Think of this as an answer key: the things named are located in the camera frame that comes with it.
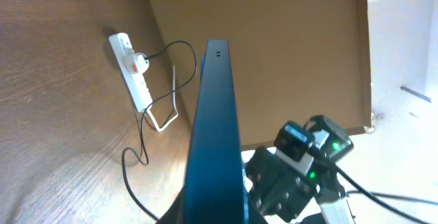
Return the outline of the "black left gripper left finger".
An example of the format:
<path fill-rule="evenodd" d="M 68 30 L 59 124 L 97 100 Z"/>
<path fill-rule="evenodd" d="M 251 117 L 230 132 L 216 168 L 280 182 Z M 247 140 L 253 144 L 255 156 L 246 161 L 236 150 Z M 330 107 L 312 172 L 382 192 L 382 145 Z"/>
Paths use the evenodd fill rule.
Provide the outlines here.
<path fill-rule="evenodd" d="M 184 197 L 185 190 L 181 189 L 172 205 L 156 224 L 183 224 Z"/>

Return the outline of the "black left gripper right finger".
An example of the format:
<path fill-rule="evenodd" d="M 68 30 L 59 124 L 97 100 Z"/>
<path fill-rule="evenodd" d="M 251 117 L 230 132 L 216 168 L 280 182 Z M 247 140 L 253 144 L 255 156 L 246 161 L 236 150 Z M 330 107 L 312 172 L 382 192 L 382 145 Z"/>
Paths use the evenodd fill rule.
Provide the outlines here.
<path fill-rule="evenodd" d="M 253 200 L 248 197 L 248 223 L 249 224 L 268 224 L 264 217 L 256 208 Z"/>

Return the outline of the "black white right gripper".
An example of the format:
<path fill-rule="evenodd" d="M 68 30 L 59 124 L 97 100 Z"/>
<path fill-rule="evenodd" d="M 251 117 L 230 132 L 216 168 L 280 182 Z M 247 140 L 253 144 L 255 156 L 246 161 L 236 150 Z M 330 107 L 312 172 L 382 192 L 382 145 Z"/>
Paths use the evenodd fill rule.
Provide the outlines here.
<path fill-rule="evenodd" d="M 321 213 L 309 216 L 310 223 L 344 223 L 346 221 L 346 192 L 337 176 L 328 172 L 318 183 L 265 147 L 255 150 L 245 166 L 247 178 L 253 183 L 249 197 L 260 214 L 277 215 L 290 222 L 315 199 Z"/>

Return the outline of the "blue Galaxy smartphone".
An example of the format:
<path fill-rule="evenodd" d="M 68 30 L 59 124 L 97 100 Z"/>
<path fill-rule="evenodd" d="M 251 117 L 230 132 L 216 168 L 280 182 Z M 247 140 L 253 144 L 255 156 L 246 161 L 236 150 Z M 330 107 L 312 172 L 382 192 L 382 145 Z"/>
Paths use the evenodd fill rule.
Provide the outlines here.
<path fill-rule="evenodd" d="M 184 223 L 247 223 L 229 43 L 208 42 L 185 174 Z"/>

